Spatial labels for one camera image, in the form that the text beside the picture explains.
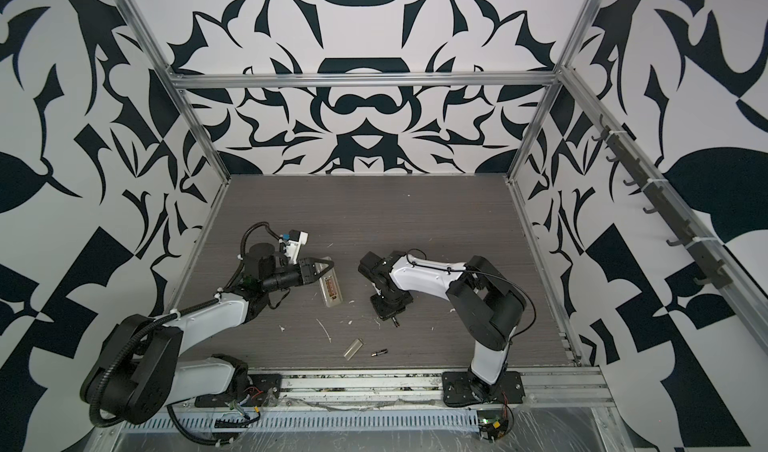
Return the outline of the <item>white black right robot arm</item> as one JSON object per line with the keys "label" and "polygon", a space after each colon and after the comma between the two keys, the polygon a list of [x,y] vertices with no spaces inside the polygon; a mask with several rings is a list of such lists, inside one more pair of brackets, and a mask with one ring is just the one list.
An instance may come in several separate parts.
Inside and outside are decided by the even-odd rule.
{"label": "white black right robot arm", "polygon": [[465,263],[441,263],[394,251],[386,257],[367,253],[358,272],[371,282],[371,304],[379,319],[395,322],[421,293],[452,304],[474,340],[465,372],[441,374],[442,401],[447,407],[520,404],[525,396],[521,375],[508,370],[512,341],[526,311],[535,306],[525,292],[506,279],[491,262],[474,256]]}

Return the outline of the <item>beige battery cover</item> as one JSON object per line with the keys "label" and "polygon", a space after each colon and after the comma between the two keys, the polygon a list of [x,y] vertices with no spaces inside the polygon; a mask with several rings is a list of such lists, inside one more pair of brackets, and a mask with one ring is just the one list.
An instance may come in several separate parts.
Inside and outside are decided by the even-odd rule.
{"label": "beige battery cover", "polygon": [[350,361],[362,349],[363,346],[364,342],[359,338],[355,338],[345,350],[343,354],[344,359],[346,361]]}

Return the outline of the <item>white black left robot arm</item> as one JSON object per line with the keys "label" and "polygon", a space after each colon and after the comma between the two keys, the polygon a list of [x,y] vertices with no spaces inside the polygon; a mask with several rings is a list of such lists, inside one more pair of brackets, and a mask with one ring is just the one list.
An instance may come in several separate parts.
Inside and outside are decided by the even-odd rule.
{"label": "white black left robot arm", "polygon": [[191,362],[181,356],[255,319],[272,307],[272,293],[316,283],[334,266],[330,259],[295,258],[285,248],[258,243],[241,250],[235,273],[212,299],[162,316],[127,317],[108,335],[81,386],[91,424],[141,424],[165,407],[199,396],[241,401],[244,362],[222,354]]}

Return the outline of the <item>white remote control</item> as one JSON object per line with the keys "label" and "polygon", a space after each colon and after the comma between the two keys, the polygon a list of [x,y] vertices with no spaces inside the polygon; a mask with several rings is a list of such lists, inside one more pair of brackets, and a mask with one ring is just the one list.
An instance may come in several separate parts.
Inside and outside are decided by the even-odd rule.
{"label": "white remote control", "polygon": [[320,278],[320,286],[325,306],[333,308],[343,303],[341,288],[335,270],[325,271]]}

